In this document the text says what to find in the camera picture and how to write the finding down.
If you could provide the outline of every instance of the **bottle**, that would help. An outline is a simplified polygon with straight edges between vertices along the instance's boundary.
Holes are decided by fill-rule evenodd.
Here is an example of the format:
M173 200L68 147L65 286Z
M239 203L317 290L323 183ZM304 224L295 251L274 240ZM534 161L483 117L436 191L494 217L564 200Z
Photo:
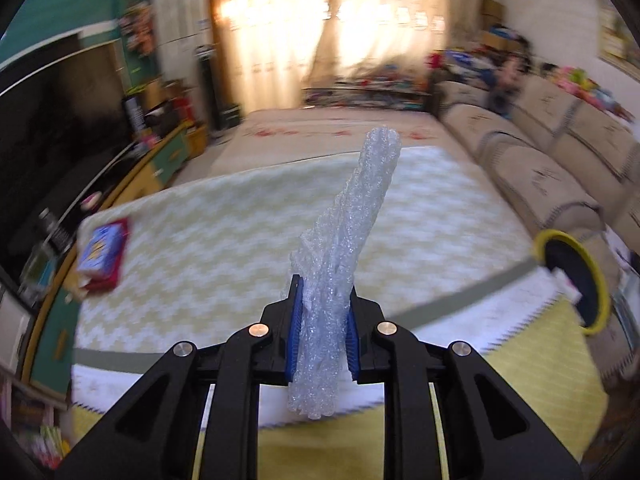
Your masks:
M72 245L71 236L58 225L58 219L49 211L49 208L44 208L39 215L42 226L49 235L51 245L60 253L66 253Z

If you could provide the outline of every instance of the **television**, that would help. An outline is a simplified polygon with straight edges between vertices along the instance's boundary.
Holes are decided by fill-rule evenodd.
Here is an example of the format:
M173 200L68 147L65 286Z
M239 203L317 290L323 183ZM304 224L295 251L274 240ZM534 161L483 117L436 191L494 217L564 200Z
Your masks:
M64 218L75 235L79 197L131 143L112 49L71 54L0 92L0 267L8 285L20 284L46 238L40 213Z

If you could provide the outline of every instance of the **metal screw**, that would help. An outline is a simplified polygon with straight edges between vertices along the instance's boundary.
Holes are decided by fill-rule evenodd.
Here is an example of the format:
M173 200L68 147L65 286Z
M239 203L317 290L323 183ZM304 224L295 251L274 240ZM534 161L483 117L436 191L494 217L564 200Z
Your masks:
M466 357L471 354L471 346L469 346L469 343L465 343L464 341L456 341L453 343L451 349L460 357Z
M398 331L398 327L390 321L383 321L378 323L378 332L384 335L393 335Z
M191 352L193 352L193 345L186 341L181 341L174 346L174 354L178 357L187 357Z
M249 327L249 334L254 337L263 337L269 333L269 327L263 323L256 323Z

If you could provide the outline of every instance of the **rolled bubble wrap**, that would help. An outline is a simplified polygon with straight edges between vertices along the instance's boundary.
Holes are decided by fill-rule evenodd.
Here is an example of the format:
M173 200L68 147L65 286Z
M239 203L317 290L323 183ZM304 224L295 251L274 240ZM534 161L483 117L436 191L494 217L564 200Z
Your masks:
M291 253L292 274L302 276L305 285L289 409L309 418L335 413L353 274L391 183L400 147L395 130L371 130L358 167L333 205L300 235L300 246Z

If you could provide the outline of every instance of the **gray stripe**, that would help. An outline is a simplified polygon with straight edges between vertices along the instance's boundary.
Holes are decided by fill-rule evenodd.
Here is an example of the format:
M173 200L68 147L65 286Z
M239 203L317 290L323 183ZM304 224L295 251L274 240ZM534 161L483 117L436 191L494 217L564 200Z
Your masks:
M438 318L453 314L489 294L515 282L535 269L533 258L517 264L515 267L492 276L482 283L476 283L446 298L439 298L425 305L417 306L392 318L392 321L412 330L426 325ZM75 348L73 362L91 368L143 374L162 357L163 354L144 354L130 352L105 352L88 348Z

